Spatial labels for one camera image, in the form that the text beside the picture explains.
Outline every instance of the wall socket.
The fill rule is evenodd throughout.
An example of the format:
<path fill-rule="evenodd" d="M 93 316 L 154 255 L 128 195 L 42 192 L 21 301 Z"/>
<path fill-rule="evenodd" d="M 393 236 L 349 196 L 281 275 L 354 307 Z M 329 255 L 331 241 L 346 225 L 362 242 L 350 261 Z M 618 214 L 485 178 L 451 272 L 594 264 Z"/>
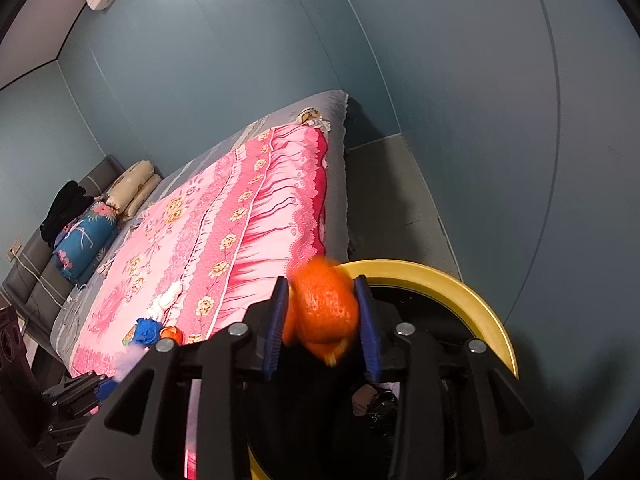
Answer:
<path fill-rule="evenodd" d="M 20 239 L 16 238 L 14 244 L 9 247 L 9 251 L 6 254 L 6 259 L 12 262 L 16 258 L 16 256 L 18 256 L 18 253 L 20 253 L 21 248 L 22 244 L 20 243 Z"/>

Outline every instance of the floral blanket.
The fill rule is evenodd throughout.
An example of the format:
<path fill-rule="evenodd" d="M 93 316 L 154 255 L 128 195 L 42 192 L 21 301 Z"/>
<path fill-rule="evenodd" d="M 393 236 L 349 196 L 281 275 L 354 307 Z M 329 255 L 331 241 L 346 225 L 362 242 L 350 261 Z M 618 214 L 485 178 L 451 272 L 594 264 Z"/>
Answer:
<path fill-rule="evenodd" d="M 326 150 L 317 128 L 271 128 L 149 207 L 91 307 L 72 374 L 113 375 L 136 319 L 176 284 L 162 323 L 196 342 L 241 320 L 277 276 L 324 254 Z"/>

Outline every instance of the beige pillow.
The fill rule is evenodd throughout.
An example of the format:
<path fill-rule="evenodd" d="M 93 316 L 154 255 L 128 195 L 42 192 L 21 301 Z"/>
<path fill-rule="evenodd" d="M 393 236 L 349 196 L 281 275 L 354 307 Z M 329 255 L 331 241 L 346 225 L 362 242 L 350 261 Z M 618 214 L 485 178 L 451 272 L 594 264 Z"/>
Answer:
<path fill-rule="evenodd" d="M 160 175 L 154 175 L 145 182 L 145 185 L 142 186 L 142 189 L 140 189 L 138 194 L 133 197 L 133 200 L 122 212 L 123 221 L 128 222 L 136 215 L 138 209 L 140 209 L 140 206 L 145 203 L 146 199 L 149 198 L 149 196 L 153 193 L 154 189 L 158 186 L 158 184 L 160 184 L 161 180 L 162 178 L 160 178 Z"/>
<path fill-rule="evenodd" d="M 151 162 L 136 162 L 121 174 L 105 193 L 106 204 L 113 207 L 118 214 L 122 213 L 153 174 L 154 167 Z"/>

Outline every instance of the blue wall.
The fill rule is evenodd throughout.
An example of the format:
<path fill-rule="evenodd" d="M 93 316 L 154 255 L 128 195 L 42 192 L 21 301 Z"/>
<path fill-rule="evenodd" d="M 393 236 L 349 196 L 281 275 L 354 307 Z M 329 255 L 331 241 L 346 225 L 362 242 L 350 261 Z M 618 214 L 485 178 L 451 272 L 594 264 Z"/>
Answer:
<path fill-rule="evenodd" d="M 316 7 L 318 1 L 322 7 Z M 81 13 L 60 66 L 105 152 L 168 174 L 261 116 L 343 88 L 369 123 L 398 132 L 347 0 L 116 0 Z"/>
<path fill-rule="evenodd" d="M 0 91 L 0 280 L 13 265 L 4 255 L 14 240 L 25 243 L 65 182 L 81 180 L 103 157 L 57 62 Z"/>
<path fill-rule="evenodd" d="M 465 281 L 590 474 L 638 410 L 640 40 L 615 0 L 350 0 Z"/>

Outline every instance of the orange object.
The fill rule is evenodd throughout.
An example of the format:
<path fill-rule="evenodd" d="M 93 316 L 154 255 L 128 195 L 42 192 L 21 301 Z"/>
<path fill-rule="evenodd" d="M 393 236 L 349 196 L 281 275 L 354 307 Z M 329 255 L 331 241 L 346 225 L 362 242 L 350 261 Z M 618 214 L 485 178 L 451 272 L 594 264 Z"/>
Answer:
<path fill-rule="evenodd" d="M 282 331 L 325 364 L 335 366 L 349 349 L 360 320 L 351 279 L 321 257 L 312 258 L 291 280 L 293 294 Z"/>
<path fill-rule="evenodd" d="M 176 344 L 182 345 L 184 340 L 184 335 L 182 334 L 182 330 L 175 326 L 166 326 L 160 331 L 160 338 L 169 338 L 173 339 Z"/>

